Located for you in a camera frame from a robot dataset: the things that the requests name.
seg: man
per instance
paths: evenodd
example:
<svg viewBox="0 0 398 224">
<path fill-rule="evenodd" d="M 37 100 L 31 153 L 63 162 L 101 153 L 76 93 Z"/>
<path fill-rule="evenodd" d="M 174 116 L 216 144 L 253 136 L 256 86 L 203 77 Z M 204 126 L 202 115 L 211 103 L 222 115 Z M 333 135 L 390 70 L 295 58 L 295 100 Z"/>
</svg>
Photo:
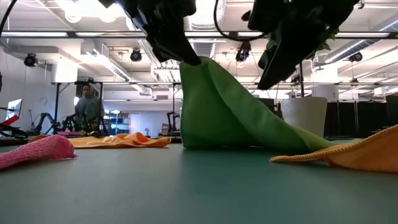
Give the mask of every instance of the man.
<svg viewBox="0 0 398 224">
<path fill-rule="evenodd" d="M 93 128 L 93 131 L 98 130 L 100 118 L 105 114 L 104 106 L 102 101 L 94 95 L 94 88 L 90 84 L 83 85 L 83 97 L 80 98 L 79 102 L 75 106 L 75 113 L 78 114 L 76 121 L 82 125 L 82 116 L 79 114 L 84 113 L 87 117 L 87 121 Z"/>
</svg>

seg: towel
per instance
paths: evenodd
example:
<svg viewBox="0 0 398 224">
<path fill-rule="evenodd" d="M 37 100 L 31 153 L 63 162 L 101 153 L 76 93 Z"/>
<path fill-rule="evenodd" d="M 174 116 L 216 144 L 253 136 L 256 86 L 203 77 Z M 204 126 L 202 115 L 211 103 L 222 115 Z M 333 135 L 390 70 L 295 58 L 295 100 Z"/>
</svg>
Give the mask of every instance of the towel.
<svg viewBox="0 0 398 224">
<path fill-rule="evenodd" d="M 46 138 L 41 135 L 30 140 L 30 142 L 38 139 Z M 69 142 L 75 149 L 120 149 L 120 148 L 135 148 L 135 147 L 165 147 L 170 144 L 171 139 L 168 137 L 160 139 L 150 139 L 141 133 L 134 134 L 117 134 L 113 137 L 95 138 L 70 138 Z"/>
<path fill-rule="evenodd" d="M 223 67 L 201 57 L 201 64 L 180 64 L 184 102 L 181 118 L 183 146 L 259 146 L 299 156 L 279 161 L 327 161 L 352 169 L 398 172 L 398 127 L 363 141 L 337 144 L 288 125 L 252 96 Z"/>
<path fill-rule="evenodd" d="M 72 159 L 76 155 L 69 141 L 61 136 L 50 136 L 28 143 L 9 152 L 0 153 L 0 169 L 24 161 Z"/>
</svg>

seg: red object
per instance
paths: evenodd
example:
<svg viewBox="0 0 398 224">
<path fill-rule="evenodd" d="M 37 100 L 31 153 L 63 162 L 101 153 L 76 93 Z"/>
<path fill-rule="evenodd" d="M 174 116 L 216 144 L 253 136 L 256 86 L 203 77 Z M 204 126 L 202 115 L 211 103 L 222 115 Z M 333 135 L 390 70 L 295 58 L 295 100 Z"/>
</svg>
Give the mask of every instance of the red object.
<svg viewBox="0 0 398 224">
<path fill-rule="evenodd" d="M 49 159 L 72 159 L 77 157 L 75 148 L 69 140 L 62 136 L 49 136 L 13 151 L 0 153 L 0 169 L 24 161 L 40 161 Z"/>
<path fill-rule="evenodd" d="M 11 125 L 12 123 L 16 122 L 19 119 L 18 115 L 14 115 L 6 121 L 3 121 L 2 124 Z"/>
</svg>

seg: monitor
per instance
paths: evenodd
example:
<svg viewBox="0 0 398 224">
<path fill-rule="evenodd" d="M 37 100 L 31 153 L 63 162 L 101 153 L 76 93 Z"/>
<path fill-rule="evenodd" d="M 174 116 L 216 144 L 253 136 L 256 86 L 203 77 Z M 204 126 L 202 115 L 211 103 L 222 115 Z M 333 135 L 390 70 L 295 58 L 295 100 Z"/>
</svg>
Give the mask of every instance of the monitor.
<svg viewBox="0 0 398 224">
<path fill-rule="evenodd" d="M 8 102 L 6 119 L 9 119 L 14 115 L 17 115 L 19 117 L 21 115 L 21 108 L 22 99 Z"/>
</svg>

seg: pink cloth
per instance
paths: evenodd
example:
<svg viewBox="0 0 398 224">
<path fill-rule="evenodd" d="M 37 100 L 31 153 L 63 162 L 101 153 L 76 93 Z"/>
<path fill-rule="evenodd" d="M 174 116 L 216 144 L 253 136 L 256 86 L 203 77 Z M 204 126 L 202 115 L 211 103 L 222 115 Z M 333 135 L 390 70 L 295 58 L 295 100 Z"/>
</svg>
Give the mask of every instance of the pink cloth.
<svg viewBox="0 0 398 224">
<path fill-rule="evenodd" d="M 74 154 L 73 145 L 62 136 L 49 136 L 13 151 L 0 153 L 0 169 L 12 166 L 24 161 L 36 161 L 46 159 L 72 159 Z"/>
</svg>

